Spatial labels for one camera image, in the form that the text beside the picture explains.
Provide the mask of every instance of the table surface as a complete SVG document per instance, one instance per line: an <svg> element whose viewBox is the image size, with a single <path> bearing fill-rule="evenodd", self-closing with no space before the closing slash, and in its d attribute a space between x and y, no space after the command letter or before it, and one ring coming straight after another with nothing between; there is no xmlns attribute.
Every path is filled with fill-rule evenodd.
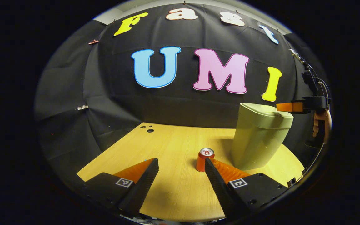
<svg viewBox="0 0 360 225"><path fill-rule="evenodd" d="M206 173L197 171L195 166L198 152L204 147L214 150L215 159L233 165L230 148L235 131L144 122L77 175L87 181L101 172L114 174L146 159L158 158L159 172L140 213L180 222L222 219L224 213ZM298 179L303 169L301 162L282 144L264 167L246 172L264 173L287 187L287 181Z"/></svg>

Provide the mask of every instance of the trash bin lid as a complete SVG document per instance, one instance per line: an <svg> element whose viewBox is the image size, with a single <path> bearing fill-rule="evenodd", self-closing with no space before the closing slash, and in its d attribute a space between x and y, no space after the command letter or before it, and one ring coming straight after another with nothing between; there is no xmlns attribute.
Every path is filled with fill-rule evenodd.
<svg viewBox="0 0 360 225"><path fill-rule="evenodd" d="M276 107L263 104L241 103L238 113L261 128L290 128L294 119L289 112L277 111Z"/></svg>

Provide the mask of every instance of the letter m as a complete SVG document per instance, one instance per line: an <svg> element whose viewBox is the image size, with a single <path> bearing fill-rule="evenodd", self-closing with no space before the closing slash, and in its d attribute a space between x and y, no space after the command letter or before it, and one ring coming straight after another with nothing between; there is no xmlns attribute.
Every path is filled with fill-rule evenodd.
<svg viewBox="0 0 360 225"><path fill-rule="evenodd" d="M230 84L226 86L226 91L235 94L245 94L245 69L250 59L241 54L233 54L223 66L218 55L211 49L197 49L195 54L200 58L200 70L198 81L193 87L199 91L208 91L212 88L209 83L209 74L212 76L216 89L223 88L227 79L230 77Z"/></svg>

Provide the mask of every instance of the hand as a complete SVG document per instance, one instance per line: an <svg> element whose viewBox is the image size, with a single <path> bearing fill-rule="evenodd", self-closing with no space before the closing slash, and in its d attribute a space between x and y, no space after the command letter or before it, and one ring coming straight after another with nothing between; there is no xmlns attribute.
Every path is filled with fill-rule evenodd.
<svg viewBox="0 0 360 225"><path fill-rule="evenodd" d="M316 137L318 131L319 131L319 122L318 120L324 120L324 140L323 143L326 144L329 136L330 136L330 130L332 127L332 120L331 120L331 115L330 115L330 111L326 110L320 114L317 114L315 111L315 114L313 116L314 121L313 121L313 137Z"/></svg>

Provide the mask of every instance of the light green trash bin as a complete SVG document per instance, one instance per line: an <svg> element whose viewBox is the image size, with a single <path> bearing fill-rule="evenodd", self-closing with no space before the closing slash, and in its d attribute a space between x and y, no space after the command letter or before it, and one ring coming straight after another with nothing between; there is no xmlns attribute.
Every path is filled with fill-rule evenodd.
<svg viewBox="0 0 360 225"><path fill-rule="evenodd" d="M242 103L230 155L241 170L260 168L283 143L294 117L269 105Z"/></svg>

